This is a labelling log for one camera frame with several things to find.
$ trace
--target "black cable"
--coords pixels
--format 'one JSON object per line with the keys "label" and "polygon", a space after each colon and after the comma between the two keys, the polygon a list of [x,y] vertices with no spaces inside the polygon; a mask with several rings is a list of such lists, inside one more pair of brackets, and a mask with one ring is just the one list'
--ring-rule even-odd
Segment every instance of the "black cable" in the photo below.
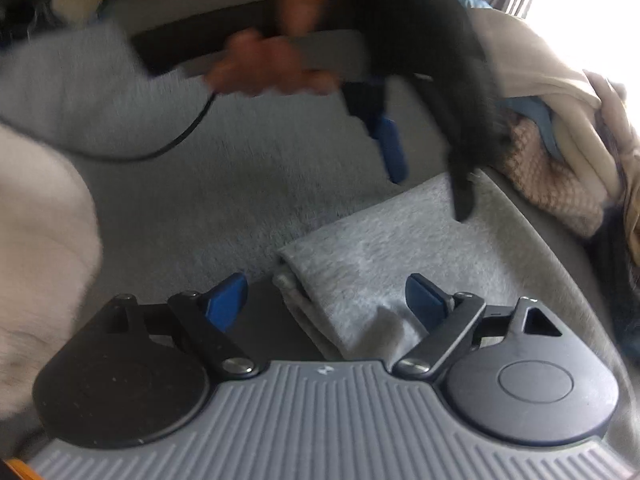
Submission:
{"label": "black cable", "polygon": [[[56,150],[59,150],[60,152],[65,152],[65,153],[68,153],[69,155],[80,156],[82,158],[87,158],[88,160],[94,160],[96,162],[107,162],[109,164],[132,164],[134,162],[145,162],[146,160],[153,160],[154,158],[158,158],[159,156],[164,155],[166,152],[170,152],[178,144],[180,144],[187,137],[189,137],[193,133],[193,131],[198,126],[200,126],[200,123],[202,122],[204,117],[207,115],[209,109],[211,108],[211,105],[213,104],[213,101],[216,100],[217,96],[218,94],[216,94],[215,92],[213,92],[213,94],[209,96],[209,99],[207,99],[207,102],[202,107],[202,110],[200,111],[198,116],[193,120],[193,123],[191,123],[189,127],[186,130],[184,130],[179,136],[177,136],[174,140],[172,140],[168,144],[164,145],[159,150],[155,150],[154,152],[151,152],[151,153],[145,153],[144,155],[118,156],[118,155],[100,155],[97,153],[87,153],[82,150],[76,150],[75,148],[69,148],[68,146],[63,146],[61,144],[52,142],[50,140],[44,140],[35,135],[28,135],[28,136],[35,140],[38,140],[39,142],[47,144],[50,147],[55,148]],[[0,121],[12,127],[10,122],[5,121],[4,118],[1,118]],[[21,131],[21,128],[14,128],[14,129],[18,132]]]}

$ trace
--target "triangular hole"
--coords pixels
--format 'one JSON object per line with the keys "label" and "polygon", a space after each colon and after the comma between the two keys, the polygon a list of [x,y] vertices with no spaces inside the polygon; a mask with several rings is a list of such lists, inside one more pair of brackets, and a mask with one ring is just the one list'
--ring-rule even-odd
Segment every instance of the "triangular hole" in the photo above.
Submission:
{"label": "triangular hole", "polygon": [[562,333],[551,323],[539,308],[530,308],[524,322],[524,333],[560,337]]}

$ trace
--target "hand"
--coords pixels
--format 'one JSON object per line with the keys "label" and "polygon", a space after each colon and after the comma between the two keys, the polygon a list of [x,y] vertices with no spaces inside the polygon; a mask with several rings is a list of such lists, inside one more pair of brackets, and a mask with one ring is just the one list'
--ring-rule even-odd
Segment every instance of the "hand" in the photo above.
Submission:
{"label": "hand", "polygon": [[[280,0],[280,21],[284,33],[302,36],[315,26],[325,0]],[[267,88],[284,94],[309,89],[329,94],[338,79],[329,72],[303,69],[300,53],[286,38],[263,39],[255,30],[231,36],[226,56],[205,76],[217,92],[257,95]]]}

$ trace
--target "orange object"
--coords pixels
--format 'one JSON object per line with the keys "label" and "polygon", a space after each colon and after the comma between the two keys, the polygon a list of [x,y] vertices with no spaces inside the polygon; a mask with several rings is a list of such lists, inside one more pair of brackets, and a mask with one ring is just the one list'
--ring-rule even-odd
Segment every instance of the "orange object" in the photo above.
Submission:
{"label": "orange object", "polygon": [[22,460],[12,458],[11,460],[7,460],[6,464],[18,475],[18,478],[21,478],[22,480],[43,480],[39,474],[26,465]]}

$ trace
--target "beige blanket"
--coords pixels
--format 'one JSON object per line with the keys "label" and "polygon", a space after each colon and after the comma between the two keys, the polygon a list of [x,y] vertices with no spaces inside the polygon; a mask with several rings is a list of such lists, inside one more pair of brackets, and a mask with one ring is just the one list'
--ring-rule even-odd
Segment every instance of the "beige blanket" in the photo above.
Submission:
{"label": "beige blanket", "polygon": [[599,203],[616,202],[622,183],[594,128],[601,102],[582,70],[560,59],[519,18],[494,9],[469,9],[469,15],[503,96],[540,96],[555,112],[554,135],[569,167]]}
{"label": "beige blanket", "polygon": [[61,155],[0,126],[0,418],[31,398],[100,263],[94,203]]}

